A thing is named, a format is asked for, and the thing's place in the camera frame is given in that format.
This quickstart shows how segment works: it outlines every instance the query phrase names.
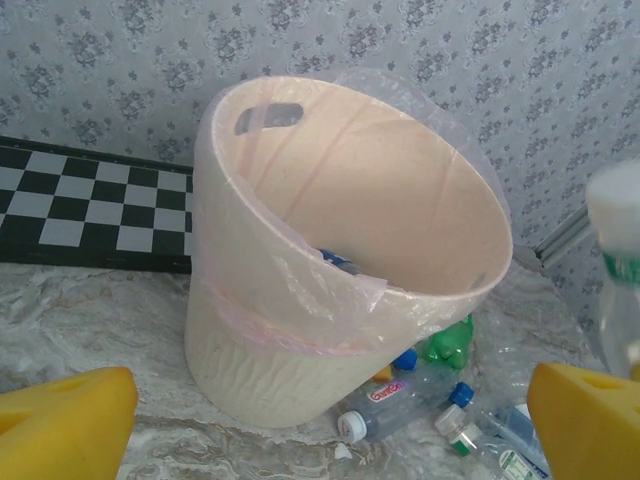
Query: green plastic bottle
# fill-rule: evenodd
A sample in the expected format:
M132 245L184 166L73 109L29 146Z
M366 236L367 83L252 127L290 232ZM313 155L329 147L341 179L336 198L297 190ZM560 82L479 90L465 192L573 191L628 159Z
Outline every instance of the green plastic bottle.
M473 339L471 315L441 332L434 333L420 346L420 357L426 362L440 361L462 370L469 361L469 345Z

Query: white trash can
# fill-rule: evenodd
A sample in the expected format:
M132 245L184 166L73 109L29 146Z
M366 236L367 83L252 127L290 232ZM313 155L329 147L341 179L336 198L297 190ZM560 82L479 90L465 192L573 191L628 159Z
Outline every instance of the white trash can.
M364 70L333 83L263 77L205 112L185 349L230 416L311 420L505 275L512 238L495 172L414 88Z

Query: blue bottle cap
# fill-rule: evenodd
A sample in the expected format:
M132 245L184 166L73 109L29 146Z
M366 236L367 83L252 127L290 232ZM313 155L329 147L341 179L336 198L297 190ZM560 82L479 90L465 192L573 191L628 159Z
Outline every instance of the blue bottle cap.
M449 401L460 408L465 408L471 400L473 400L473 388L464 382L458 383L449 395Z
M327 250L325 248L321 248L320 249L320 253L322 253L322 259L325 262L332 263L336 267L339 267L343 263L349 262L349 260L347 260L346 258L341 257L337 253L334 253L331 250Z
M410 371L416 368L416 363L418 363L418 354L411 348L396 358L391 365L397 370Z

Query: trash can handle hole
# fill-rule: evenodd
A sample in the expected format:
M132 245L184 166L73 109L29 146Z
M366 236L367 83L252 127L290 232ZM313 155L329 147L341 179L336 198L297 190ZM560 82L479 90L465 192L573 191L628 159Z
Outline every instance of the trash can handle hole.
M247 108L238 117L238 121L235 126L235 134L243 135L247 133L251 127L251 116L260 114L262 107ZM267 107L267 112L264 118L263 128L275 128L275 127L293 127L297 124L302 116L304 110L301 105L297 103L271 103Z

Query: wallpaper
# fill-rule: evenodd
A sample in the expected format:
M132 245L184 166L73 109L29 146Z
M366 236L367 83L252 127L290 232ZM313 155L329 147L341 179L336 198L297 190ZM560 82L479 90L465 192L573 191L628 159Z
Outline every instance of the wallpaper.
M569 250L551 269L553 281L578 319L592 349L600 352L600 292L606 274L595 230Z
M639 19L640 0L0 0L0 135L190 164L222 88L388 69L475 135L533 246L640 153Z

